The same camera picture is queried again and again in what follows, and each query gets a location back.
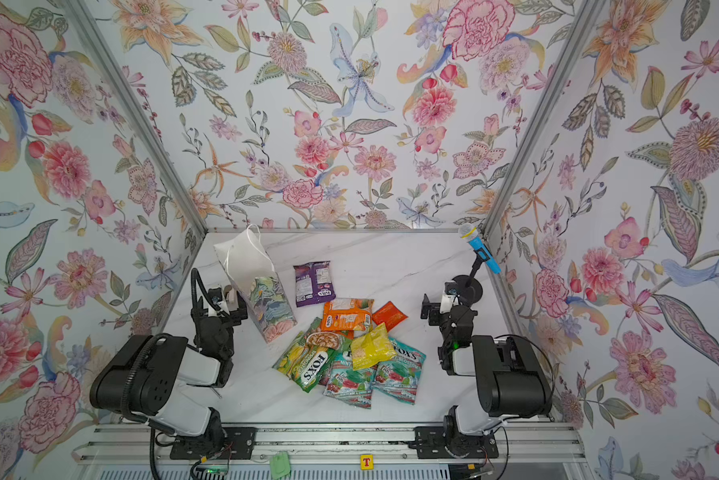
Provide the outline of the small red snack packet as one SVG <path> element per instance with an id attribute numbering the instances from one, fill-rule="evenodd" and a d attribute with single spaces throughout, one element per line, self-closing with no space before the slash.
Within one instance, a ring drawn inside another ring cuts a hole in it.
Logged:
<path id="1" fill-rule="evenodd" d="M 375 311 L 371 319 L 376 326 L 384 325 L 387 331 L 391 332 L 393 328 L 407 320 L 407 314 L 404 314 L 393 302 L 389 301 Z"/>

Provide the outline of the floral white paper bag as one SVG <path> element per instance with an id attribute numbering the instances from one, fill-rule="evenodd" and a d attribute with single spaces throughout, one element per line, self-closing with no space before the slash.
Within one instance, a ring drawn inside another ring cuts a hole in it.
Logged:
<path id="1" fill-rule="evenodd" d="M 248 226 L 235 238 L 215 244 L 213 250 L 266 343 L 277 340 L 297 324 L 274 264 L 262 245 L 258 226 Z"/>

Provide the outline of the yellow snack packet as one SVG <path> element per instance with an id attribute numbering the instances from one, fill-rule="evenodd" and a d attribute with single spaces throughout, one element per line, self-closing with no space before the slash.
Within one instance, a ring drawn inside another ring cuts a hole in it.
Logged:
<path id="1" fill-rule="evenodd" d="M 350 356 L 353 370 L 369 369 L 397 357 L 395 344 L 389 338 L 387 326 L 379 324 L 369 333 L 351 342 Z"/>

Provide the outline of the green noodle snack packet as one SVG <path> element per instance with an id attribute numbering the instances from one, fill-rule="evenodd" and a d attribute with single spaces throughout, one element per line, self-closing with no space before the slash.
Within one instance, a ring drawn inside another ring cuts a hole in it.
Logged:
<path id="1" fill-rule="evenodd" d="M 328 331 L 321 327 L 322 319 L 315 318 L 311 322 L 305 340 L 308 346 L 324 347 L 327 349 L 343 352 L 349 348 L 350 342 L 353 340 L 353 331 Z"/>

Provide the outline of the orange snack packet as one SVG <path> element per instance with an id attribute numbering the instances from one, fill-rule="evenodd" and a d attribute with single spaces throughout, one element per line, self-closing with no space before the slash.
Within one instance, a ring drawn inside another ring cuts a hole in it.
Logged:
<path id="1" fill-rule="evenodd" d="M 323 305 L 321 330 L 361 332 L 371 329 L 373 299 L 336 298 Z"/>

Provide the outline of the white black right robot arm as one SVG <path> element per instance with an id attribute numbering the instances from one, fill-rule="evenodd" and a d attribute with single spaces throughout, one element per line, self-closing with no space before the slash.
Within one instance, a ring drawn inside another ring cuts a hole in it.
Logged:
<path id="1" fill-rule="evenodd" d="M 443 338 L 437 348 L 443 371 L 475 382 L 475 391 L 449 408 L 441 427 L 415 430 L 421 458 L 475 458 L 481 453 L 495 458 L 495 430 L 509 420 L 551 412 L 553 390 L 531 340 L 475 334 L 477 312 L 455 295 L 443 295 L 439 302 L 423 297 L 421 318 Z"/>

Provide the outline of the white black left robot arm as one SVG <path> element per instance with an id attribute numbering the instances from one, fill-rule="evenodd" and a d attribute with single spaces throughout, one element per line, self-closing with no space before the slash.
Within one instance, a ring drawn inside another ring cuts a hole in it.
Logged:
<path id="1" fill-rule="evenodd" d="M 234 328 L 248 318 L 232 287 L 206 288 L 197 269 L 190 276 L 193 339 L 169 333 L 133 335 L 89 387 L 96 409 L 189 440 L 225 438 L 217 410 L 180 391 L 181 386 L 217 390 L 233 368 Z"/>

